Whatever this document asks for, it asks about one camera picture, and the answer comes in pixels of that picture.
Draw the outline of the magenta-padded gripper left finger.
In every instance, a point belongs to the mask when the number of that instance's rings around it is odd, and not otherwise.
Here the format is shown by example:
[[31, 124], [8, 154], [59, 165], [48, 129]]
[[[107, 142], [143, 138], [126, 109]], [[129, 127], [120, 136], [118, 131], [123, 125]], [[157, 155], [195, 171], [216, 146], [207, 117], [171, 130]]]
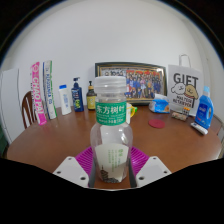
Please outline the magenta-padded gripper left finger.
[[95, 171], [93, 152], [88, 147], [75, 157], [66, 157], [53, 174], [81, 187], [93, 188]]

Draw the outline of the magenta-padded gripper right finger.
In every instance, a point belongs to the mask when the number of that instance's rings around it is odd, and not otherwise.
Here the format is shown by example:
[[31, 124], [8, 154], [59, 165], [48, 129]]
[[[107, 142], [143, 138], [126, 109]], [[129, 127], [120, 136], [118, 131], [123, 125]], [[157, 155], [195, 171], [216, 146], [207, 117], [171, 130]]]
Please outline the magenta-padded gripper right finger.
[[149, 157], [135, 147], [131, 149], [129, 164], [132, 188], [143, 187], [171, 174], [171, 171], [157, 156]]

